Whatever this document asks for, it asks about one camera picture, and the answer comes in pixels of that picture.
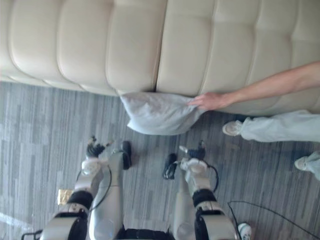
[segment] human arm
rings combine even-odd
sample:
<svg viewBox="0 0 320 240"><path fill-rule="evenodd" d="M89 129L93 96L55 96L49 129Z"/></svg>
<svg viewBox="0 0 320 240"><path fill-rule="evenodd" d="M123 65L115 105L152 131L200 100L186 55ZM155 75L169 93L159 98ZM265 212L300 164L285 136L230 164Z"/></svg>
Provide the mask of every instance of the human arm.
<svg viewBox="0 0 320 240"><path fill-rule="evenodd" d="M197 96L189 105L215 110L234 103L281 96L315 87L320 87L320 61L277 73L233 92L207 92Z"/></svg>

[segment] human hand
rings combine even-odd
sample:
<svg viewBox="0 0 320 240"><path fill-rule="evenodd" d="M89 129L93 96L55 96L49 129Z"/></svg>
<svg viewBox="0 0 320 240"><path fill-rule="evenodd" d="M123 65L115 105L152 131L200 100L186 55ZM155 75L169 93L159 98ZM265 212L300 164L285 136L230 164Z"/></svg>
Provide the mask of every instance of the human hand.
<svg viewBox="0 0 320 240"><path fill-rule="evenodd" d="M194 100L190 101L188 105L197 105L198 108L204 110L216 110L229 106L229 98L227 94L219 94L214 92L207 92L205 94L196 96Z"/></svg>

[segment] yellow object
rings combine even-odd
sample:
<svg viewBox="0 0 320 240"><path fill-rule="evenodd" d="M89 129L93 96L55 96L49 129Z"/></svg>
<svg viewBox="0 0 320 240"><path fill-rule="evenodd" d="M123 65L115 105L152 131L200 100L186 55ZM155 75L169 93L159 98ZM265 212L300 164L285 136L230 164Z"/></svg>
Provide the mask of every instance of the yellow object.
<svg viewBox="0 0 320 240"><path fill-rule="evenodd" d="M64 205L68 202L72 189L59 189L58 190L58 205Z"/></svg>

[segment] cream leather sofa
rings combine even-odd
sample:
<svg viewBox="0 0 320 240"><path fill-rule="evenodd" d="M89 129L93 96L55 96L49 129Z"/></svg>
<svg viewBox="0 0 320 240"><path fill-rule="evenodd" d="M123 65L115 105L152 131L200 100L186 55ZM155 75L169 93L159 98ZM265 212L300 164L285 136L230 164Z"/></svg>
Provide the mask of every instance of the cream leather sofa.
<svg viewBox="0 0 320 240"><path fill-rule="evenodd" d="M1 80L118 95L229 92L320 60L320 0L0 0ZM225 112L320 113L320 89Z"/></svg>

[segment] black shoe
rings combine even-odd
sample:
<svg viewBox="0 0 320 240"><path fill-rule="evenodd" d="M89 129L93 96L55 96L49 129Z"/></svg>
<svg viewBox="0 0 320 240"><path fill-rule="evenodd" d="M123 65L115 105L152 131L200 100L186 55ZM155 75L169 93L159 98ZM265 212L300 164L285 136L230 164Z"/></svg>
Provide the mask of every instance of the black shoe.
<svg viewBox="0 0 320 240"><path fill-rule="evenodd" d="M175 179L175 172L177 168L177 155L175 153L169 154L165 159L162 177L166 180Z"/></svg>
<svg viewBox="0 0 320 240"><path fill-rule="evenodd" d="M128 170L131 165L131 144L129 141L123 141L121 143L121 150L123 151L122 159L123 159L123 169Z"/></svg>

